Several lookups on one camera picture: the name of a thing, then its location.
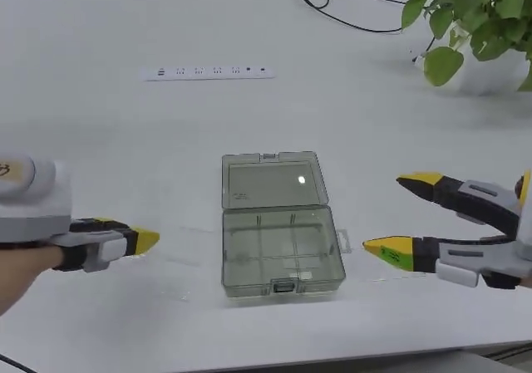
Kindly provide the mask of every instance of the clear plastic box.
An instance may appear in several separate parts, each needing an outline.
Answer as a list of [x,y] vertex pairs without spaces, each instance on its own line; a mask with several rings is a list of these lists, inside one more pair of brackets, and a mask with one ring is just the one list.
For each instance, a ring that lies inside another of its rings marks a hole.
[[330,292],[346,277],[313,152],[225,155],[223,269],[229,297]]

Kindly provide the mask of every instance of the green plant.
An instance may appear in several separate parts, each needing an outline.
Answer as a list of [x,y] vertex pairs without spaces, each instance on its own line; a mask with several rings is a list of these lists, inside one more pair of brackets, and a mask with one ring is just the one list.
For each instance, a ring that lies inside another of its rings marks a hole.
[[[460,69],[464,57],[459,47],[466,41],[479,61],[494,60],[509,49],[525,52],[532,61],[532,0],[409,0],[402,28],[422,13],[429,17],[434,38],[449,31],[449,46],[425,56],[425,77],[434,86],[447,83]],[[532,91],[532,65],[520,91]]]

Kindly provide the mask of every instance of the white flower pot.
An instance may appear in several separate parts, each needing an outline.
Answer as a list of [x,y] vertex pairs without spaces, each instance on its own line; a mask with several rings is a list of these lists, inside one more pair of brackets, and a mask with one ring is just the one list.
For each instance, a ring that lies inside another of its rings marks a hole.
[[[449,33],[433,47],[449,45]],[[471,52],[469,41],[456,48],[464,56],[464,64],[444,86],[444,92],[484,96],[515,92],[528,76],[529,63],[524,52],[508,50],[495,60],[478,61]],[[420,57],[416,66],[423,70],[425,60]]]

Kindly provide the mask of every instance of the power strip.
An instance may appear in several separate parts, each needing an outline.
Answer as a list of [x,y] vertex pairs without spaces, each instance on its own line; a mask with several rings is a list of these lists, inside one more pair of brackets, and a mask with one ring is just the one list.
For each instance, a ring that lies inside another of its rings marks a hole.
[[178,66],[143,70],[143,81],[245,80],[274,78],[264,66]]

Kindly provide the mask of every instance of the white tabletop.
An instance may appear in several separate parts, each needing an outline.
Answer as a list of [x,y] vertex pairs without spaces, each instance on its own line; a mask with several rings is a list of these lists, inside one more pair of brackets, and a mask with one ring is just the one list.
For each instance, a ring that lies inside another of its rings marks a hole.
[[[332,0],[395,27],[400,8]],[[508,186],[530,165],[526,96],[440,96],[410,62],[430,40],[341,27],[300,0],[0,0],[3,148],[65,160],[76,217],[160,230],[108,271],[47,272],[0,320],[0,351],[42,372],[170,372],[532,339],[532,291],[475,290],[361,252],[391,234],[489,228],[394,179],[441,170]],[[277,78],[140,82],[143,67],[257,64]],[[354,246],[333,297],[234,303],[220,282],[220,158],[314,150]]]

